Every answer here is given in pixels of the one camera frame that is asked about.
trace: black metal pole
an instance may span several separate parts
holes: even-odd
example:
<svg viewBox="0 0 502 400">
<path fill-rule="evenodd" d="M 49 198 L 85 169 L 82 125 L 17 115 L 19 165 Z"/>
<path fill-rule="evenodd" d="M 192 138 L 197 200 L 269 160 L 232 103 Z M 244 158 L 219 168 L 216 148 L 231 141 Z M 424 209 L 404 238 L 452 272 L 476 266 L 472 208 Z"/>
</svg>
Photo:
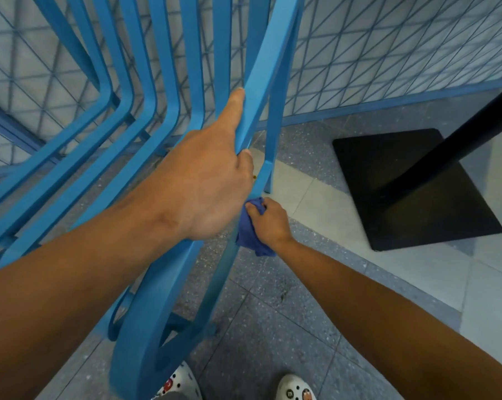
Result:
<svg viewBox="0 0 502 400">
<path fill-rule="evenodd" d="M 374 197 L 389 204 L 407 196 L 501 132 L 502 92 Z"/>
</svg>

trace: black table base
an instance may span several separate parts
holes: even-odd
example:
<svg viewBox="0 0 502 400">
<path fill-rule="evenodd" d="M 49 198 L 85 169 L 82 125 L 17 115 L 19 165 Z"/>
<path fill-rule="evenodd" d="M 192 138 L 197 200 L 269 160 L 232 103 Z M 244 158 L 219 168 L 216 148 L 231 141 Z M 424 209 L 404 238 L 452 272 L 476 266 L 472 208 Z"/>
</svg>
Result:
<svg viewBox="0 0 502 400">
<path fill-rule="evenodd" d="M 371 248 L 386 251 L 502 232 L 460 163 L 405 196 L 381 191 L 444 138 L 436 129 L 333 141 Z"/>
</svg>

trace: cloth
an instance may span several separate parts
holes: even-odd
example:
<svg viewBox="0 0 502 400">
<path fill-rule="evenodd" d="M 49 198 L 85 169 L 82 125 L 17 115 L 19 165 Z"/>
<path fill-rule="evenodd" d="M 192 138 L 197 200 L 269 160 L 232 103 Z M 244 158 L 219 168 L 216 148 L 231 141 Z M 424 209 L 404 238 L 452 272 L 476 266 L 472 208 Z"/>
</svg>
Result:
<svg viewBox="0 0 502 400">
<path fill-rule="evenodd" d="M 248 202 L 255 205 L 255 208 L 259 210 L 259 213 L 261 215 L 266 211 L 266 208 L 262 205 L 263 201 L 264 199 L 262 197 L 248 200 Z M 245 205 L 242 208 L 240 221 L 238 222 L 238 235 L 236 236 L 236 244 L 241 247 L 252 249 L 257 257 L 264 255 L 267 255 L 268 257 L 276 256 L 274 250 L 261 242 L 257 237 L 255 228 L 253 227 L 253 223 L 251 222 L 251 218 L 247 214 Z"/>
</svg>

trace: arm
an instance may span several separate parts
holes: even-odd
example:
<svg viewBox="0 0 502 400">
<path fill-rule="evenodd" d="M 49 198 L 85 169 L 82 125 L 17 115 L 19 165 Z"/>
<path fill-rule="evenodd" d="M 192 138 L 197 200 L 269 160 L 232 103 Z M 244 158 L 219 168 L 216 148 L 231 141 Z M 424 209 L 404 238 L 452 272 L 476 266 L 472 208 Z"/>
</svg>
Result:
<svg viewBox="0 0 502 400">
<path fill-rule="evenodd" d="M 286 211 L 246 205 L 259 239 L 288 264 L 349 343 L 406 399 L 502 399 L 502 365 L 385 286 L 294 240 Z"/>
<path fill-rule="evenodd" d="M 253 185 L 249 151 L 234 153 L 243 99 L 123 200 L 0 270 L 0 398 L 34 398 L 145 267 L 240 211 Z"/>
</svg>

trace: foot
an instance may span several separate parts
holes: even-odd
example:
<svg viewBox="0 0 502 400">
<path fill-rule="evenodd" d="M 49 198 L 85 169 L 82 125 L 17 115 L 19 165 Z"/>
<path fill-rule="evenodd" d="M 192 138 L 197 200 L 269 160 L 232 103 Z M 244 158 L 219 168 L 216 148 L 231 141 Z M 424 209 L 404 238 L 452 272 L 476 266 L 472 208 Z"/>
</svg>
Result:
<svg viewBox="0 0 502 400">
<path fill-rule="evenodd" d="M 286 375 L 279 382 L 275 400 L 317 400 L 314 392 L 303 379 Z"/>
<path fill-rule="evenodd" d="M 154 398 L 165 396 L 170 391 L 180 391 L 188 400 L 203 400 L 197 379 L 188 364 L 184 361 Z"/>
</svg>

